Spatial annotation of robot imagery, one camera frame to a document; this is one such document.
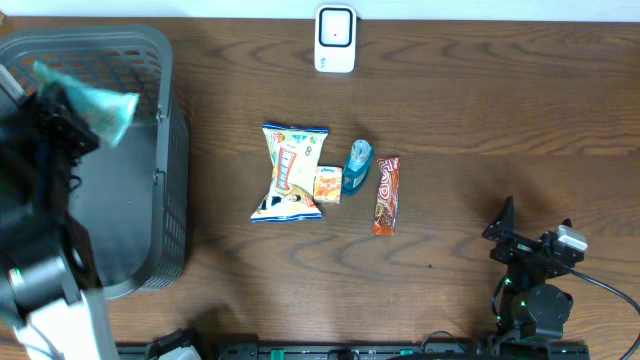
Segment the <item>grey plastic shopping basket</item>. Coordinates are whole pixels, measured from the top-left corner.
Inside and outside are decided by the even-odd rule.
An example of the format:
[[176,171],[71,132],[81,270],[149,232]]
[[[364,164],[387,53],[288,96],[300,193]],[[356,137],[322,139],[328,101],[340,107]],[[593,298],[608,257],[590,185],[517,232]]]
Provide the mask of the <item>grey plastic shopping basket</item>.
[[170,286],[185,263],[190,136],[169,40],[145,25],[2,37],[1,63],[25,91],[35,88],[36,61],[98,88],[138,94],[119,144],[102,144],[75,168],[83,183],[70,212],[89,232],[106,298]]

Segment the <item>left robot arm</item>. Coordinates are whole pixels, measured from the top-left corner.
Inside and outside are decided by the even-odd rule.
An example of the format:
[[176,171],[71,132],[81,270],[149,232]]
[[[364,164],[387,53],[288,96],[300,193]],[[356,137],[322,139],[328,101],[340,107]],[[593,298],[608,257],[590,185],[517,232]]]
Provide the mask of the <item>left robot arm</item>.
[[185,260],[187,131],[43,63],[1,121],[1,319],[34,359],[199,359],[195,334],[113,337],[107,303]]

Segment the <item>yellow snack chip bag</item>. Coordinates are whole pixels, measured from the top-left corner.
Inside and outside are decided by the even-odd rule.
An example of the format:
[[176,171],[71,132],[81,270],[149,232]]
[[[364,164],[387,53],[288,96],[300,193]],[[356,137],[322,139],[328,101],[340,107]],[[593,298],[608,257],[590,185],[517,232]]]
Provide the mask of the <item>yellow snack chip bag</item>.
[[322,218],[313,191],[328,128],[264,123],[273,169],[267,195],[251,215],[253,223],[296,222]]

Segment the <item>orange Top chocolate bar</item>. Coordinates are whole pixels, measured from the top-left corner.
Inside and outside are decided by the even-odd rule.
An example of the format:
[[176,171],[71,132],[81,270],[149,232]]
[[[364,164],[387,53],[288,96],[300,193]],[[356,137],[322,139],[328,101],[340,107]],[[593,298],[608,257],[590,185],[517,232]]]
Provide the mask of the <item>orange Top chocolate bar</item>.
[[398,206],[399,158],[380,158],[377,162],[381,171],[381,181],[377,193],[372,234],[393,235]]

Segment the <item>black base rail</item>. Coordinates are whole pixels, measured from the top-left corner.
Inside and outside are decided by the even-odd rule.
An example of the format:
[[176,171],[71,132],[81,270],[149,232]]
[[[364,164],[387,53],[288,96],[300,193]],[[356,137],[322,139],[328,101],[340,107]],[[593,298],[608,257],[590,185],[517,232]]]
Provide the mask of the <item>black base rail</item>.
[[286,343],[217,342],[204,344],[168,336],[150,343],[120,343],[123,359],[159,359],[170,351],[193,350],[202,359],[214,360],[385,360],[385,359],[550,359],[589,360],[585,345],[553,345],[548,349],[505,344],[496,353],[479,350],[452,339],[433,338],[418,343]]

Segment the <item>orange tissue pack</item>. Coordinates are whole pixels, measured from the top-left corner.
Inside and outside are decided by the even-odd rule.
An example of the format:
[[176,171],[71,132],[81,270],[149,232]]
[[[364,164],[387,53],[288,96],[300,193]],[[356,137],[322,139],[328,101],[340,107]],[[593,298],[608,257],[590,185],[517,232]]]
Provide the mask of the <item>orange tissue pack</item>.
[[313,197],[316,202],[339,204],[342,193],[341,167],[317,166]]

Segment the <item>blue mouthwash bottle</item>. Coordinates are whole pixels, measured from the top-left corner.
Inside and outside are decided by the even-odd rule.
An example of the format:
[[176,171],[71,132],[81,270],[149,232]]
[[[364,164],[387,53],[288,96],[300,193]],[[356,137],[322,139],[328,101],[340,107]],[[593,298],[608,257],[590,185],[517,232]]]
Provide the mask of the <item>blue mouthwash bottle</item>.
[[342,193],[356,194],[367,179],[374,156],[374,147],[364,139],[356,140],[343,170]]

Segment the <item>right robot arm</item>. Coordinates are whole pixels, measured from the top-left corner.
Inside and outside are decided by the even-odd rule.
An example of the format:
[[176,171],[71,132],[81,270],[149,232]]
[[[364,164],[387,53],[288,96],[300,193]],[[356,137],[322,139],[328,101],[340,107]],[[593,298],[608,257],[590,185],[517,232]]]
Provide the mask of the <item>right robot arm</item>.
[[507,266],[492,296],[497,330],[487,337],[485,353],[549,359],[552,344],[563,337],[573,297],[548,281],[568,273],[563,265],[584,259],[586,240],[573,232],[570,220],[536,240],[517,233],[511,196],[482,237],[495,243],[490,258]]

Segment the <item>white wet wipes pack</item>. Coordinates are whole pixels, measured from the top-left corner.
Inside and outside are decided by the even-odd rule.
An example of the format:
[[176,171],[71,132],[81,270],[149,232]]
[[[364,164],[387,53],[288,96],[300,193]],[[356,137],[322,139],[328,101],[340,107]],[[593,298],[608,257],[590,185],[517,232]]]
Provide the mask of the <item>white wet wipes pack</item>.
[[90,129],[111,147],[116,147],[132,124],[140,95],[96,88],[36,61],[32,70],[39,89],[57,84],[71,107]]

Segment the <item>white barcode scanner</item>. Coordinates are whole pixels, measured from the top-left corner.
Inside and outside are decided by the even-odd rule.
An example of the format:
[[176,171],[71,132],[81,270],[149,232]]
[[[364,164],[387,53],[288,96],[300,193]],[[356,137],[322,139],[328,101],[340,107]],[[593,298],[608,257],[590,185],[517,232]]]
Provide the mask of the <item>white barcode scanner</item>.
[[355,68],[357,15],[348,5],[322,5],[316,11],[314,67],[324,73]]

